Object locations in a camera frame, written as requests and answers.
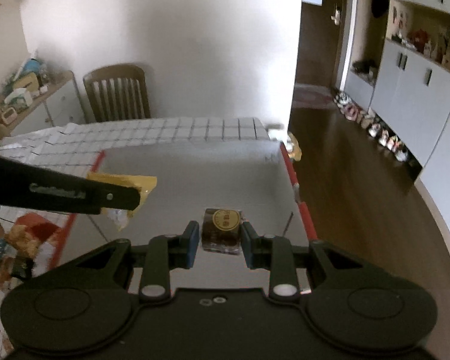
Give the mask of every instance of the silver bolt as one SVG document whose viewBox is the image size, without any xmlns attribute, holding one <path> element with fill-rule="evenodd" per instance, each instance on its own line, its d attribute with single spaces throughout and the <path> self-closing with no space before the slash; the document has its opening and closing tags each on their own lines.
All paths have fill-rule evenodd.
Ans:
<svg viewBox="0 0 450 360">
<path fill-rule="evenodd" d="M 211 299 L 200 299 L 199 304 L 202 306 L 211 306 L 214 304 Z"/>
<path fill-rule="evenodd" d="M 158 298 L 164 295 L 165 288 L 156 284 L 149 284 L 142 288 L 142 294 L 148 298 Z"/>
<path fill-rule="evenodd" d="M 274 287 L 273 289 L 275 295 L 281 296 L 281 297 L 287 297 L 295 295 L 298 291 L 298 289 L 291 285 L 291 284 L 279 284 Z"/>
<path fill-rule="evenodd" d="M 214 297 L 214 302 L 215 303 L 225 303 L 227 301 L 227 298 L 224 298 L 223 296 L 216 296 Z"/>
</svg>

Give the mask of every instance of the row of shoes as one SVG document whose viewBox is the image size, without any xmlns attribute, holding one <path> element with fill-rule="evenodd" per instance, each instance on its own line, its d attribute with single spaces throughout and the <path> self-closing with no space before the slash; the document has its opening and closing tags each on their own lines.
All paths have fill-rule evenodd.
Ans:
<svg viewBox="0 0 450 360">
<path fill-rule="evenodd" d="M 390 133 L 389 128 L 378 116 L 370 115 L 367 111 L 356 105 L 345 92 L 339 92 L 334 98 L 340 112 L 351 121 L 357 122 L 361 128 L 368 130 L 372 138 L 378 138 L 378 143 L 386 147 L 399 162 L 405 162 L 410 154 L 405 144 L 397 135 Z"/>
</svg>

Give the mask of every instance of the brown door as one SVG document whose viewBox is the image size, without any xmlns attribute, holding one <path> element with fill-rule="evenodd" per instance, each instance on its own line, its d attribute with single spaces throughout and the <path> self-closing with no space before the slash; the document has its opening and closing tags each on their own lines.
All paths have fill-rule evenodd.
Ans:
<svg viewBox="0 0 450 360">
<path fill-rule="evenodd" d="M 300 42 L 296 66 L 297 84 L 332 86 L 341 22 L 332 20 L 335 7 L 343 16 L 344 0 L 322 0 L 322 6 L 302 3 Z"/>
</svg>

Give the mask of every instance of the yellow round label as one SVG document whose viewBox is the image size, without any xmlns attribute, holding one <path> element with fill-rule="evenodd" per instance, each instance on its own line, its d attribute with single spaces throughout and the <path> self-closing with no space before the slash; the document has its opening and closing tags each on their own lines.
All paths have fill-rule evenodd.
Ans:
<svg viewBox="0 0 450 360">
<path fill-rule="evenodd" d="M 240 214 L 234 210 L 218 210 L 212 217 L 214 225 L 222 231 L 230 231 L 240 223 Z"/>
</svg>

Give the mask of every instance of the door frame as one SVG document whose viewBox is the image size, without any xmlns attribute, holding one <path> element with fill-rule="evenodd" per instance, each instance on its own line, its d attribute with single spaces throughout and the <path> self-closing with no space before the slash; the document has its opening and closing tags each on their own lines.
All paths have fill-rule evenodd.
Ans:
<svg viewBox="0 0 450 360">
<path fill-rule="evenodd" d="M 355 34 L 357 2 L 358 0 L 346 0 L 345 13 L 343 15 L 344 20 L 342 20 L 342 28 L 340 30 L 340 32 L 343 33 L 341 36 L 342 42 L 341 44 L 339 42 L 337 57 L 335 60 L 335 87 L 340 91 L 345 89 L 345 82 L 347 81 L 347 76 L 350 69 L 353 36 Z"/>
</svg>

